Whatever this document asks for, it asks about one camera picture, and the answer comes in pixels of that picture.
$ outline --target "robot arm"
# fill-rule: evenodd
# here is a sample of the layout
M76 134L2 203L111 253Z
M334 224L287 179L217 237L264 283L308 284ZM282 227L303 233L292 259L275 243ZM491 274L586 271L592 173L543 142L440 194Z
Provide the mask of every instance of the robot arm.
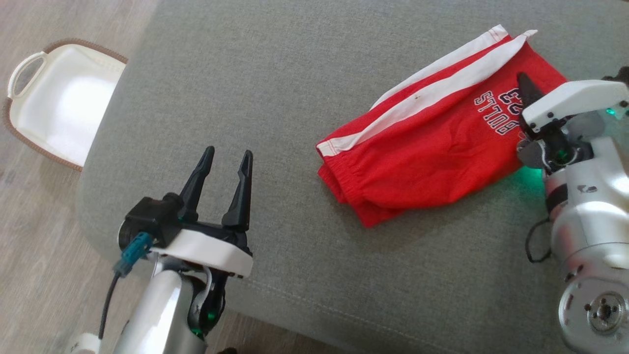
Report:
M533 98L520 120L532 142L520 155L545 170L551 250L564 289L559 324L566 345L583 354L629 353L629 162L611 137L569 139L564 125L593 110L629 116L628 71L617 81L565 83L545 96L520 78L522 95Z
M114 268L110 293L117 278L124 277L141 256L155 262L155 268L120 335L115 354L205 353L204 338L225 309L227 280L251 274L253 258L246 231L253 155L247 151L243 157L238 170L240 182L220 225L199 222L196 212L213 156L214 147L210 146L179 195L168 193L161 200L143 198L120 227L118 244L123 253ZM98 354L108 301L101 335L83 334L68 353Z

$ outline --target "white basket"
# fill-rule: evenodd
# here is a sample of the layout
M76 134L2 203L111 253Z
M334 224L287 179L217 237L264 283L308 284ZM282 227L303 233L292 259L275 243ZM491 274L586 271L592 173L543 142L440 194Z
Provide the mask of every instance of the white basket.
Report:
M19 76L40 58L41 66L16 93ZM76 39L31 55L9 80L7 126L38 152L80 171L125 64L120 54Z

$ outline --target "black cable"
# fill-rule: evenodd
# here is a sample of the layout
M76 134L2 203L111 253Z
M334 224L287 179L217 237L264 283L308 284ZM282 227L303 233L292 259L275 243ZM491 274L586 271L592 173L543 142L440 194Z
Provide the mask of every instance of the black cable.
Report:
M221 317L221 315L223 314L223 311L225 311L225 290L223 289L223 303L221 304L221 311L218 313L218 318Z
M550 218L546 218L543 219L541 221L538 221L535 225L533 225L533 227L531 227L531 229L528 231L528 235L526 235L526 241L524 243L524 250L526 251L526 257L528 258L528 261L531 263L541 263L543 261L545 261L548 257L550 257L550 255L552 254L550 247L548 248L548 251L546 251L546 253L539 259L534 260L533 256L531 255L531 249L530 249L530 242L531 242L531 238L533 237L533 233L535 232L535 229L537 229L537 227L546 224L547 222L550 222Z
M107 312L109 312L109 303L111 302L111 296L114 294L114 289L116 288L116 284L118 283L118 279L120 279L120 272L114 272L114 278L111 281L111 285L109 286L109 291L107 291L107 297L105 298L105 305L103 306L103 315L101 316L101 329L98 331L98 339L102 339L105 334L105 322L107 322Z

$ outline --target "basket handle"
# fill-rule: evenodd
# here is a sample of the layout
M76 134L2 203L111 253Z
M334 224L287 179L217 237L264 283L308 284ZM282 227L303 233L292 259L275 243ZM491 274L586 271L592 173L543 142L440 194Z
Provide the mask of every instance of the basket handle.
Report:
M22 94L24 94L24 92L26 92L28 87L31 86L31 83L33 81L35 81L35 78L37 77L37 75L39 75L39 73L42 71L44 65L46 64L46 55L47 54L45 52L35 53L35 54L31 55L30 57L22 60L22 62L18 64L18 66L15 68L15 70L11 74L11 78L9 79L9 86L7 87L7 97L8 98L15 99L15 98L20 97ZM37 69L37 71L35 72L35 74L31 78L31 80L28 81L26 86L24 86L24 89L22 90L22 92L16 94L15 93L15 84L18 81L18 77L22 74L22 72L24 71L24 69L26 69L27 66L29 66L30 64L32 64L34 61L36 61L39 58L43 58L42 66L40 66L39 69Z

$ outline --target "gray fabric cushion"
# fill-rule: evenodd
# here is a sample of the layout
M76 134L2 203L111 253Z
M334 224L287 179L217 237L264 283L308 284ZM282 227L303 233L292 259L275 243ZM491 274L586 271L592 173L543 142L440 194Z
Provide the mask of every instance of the gray fabric cushion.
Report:
M530 265L523 251L545 216L538 174L364 229L317 177L315 144L498 23L512 35L540 30L533 48L569 78L613 74L629 57L628 9L616 0L164 1L82 174L86 234L115 260L125 213L143 196L181 190L209 144L199 214L219 221L251 149L255 264L249 279L229 282L229 307L348 349L563 352L557 265Z

